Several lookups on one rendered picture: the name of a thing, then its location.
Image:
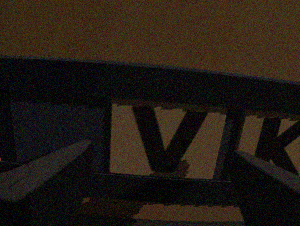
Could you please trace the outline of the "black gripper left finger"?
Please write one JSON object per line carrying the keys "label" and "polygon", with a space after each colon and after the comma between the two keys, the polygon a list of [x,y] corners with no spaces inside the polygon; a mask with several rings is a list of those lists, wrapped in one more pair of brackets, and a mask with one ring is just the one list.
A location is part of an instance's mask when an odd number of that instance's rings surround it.
{"label": "black gripper left finger", "polygon": [[73,226],[88,189],[93,141],[0,174],[0,226]]}

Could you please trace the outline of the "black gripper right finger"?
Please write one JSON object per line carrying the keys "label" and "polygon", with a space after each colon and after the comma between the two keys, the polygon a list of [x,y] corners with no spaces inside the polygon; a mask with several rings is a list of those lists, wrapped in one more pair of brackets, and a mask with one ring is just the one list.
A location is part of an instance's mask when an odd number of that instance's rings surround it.
{"label": "black gripper right finger", "polygon": [[232,150],[228,173],[246,226],[300,226],[300,175],[243,150]]}

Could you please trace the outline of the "brown wooden a-frame board stand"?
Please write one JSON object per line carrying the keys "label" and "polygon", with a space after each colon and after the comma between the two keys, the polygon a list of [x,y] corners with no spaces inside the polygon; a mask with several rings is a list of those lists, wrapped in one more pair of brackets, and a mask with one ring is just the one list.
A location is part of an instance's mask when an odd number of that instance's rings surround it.
{"label": "brown wooden a-frame board stand", "polygon": [[[212,179],[109,173],[112,98],[228,108]],[[92,140],[73,226],[246,226],[243,110],[300,114],[300,0],[0,0],[0,174]]]}

